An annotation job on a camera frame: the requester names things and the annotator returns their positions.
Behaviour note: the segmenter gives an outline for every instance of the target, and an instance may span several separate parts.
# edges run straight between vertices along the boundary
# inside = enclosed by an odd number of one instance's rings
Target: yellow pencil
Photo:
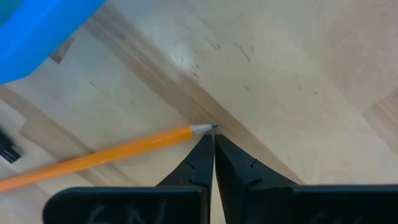
[[[128,142],[87,156],[61,162],[41,170],[28,172],[6,180],[0,180],[0,192],[188,141],[192,137],[201,135],[217,126],[217,124],[187,126],[169,133],[158,134],[150,138]]]

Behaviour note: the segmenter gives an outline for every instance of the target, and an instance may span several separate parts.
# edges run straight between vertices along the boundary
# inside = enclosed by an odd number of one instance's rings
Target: wooden floor
[[[110,0],[53,60],[0,88],[0,125],[24,151],[0,160],[0,177],[217,122],[294,181],[398,183],[397,11],[394,0]],[[155,185],[194,145],[3,193],[0,222],[41,223],[67,187]],[[224,223],[214,188],[211,221]]]

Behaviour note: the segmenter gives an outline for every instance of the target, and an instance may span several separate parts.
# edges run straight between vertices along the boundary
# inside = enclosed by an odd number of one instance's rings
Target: black plastic object
[[[156,187],[64,190],[45,205],[45,224],[208,224],[214,144],[204,136]]]
[[[228,224],[398,223],[398,185],[297,185],[224,136],[215,145]]]
[[[0,156],[3,156],[9,163],[21,158],[21,155],[14,150],[14,143],[2,131],[0,131]]]

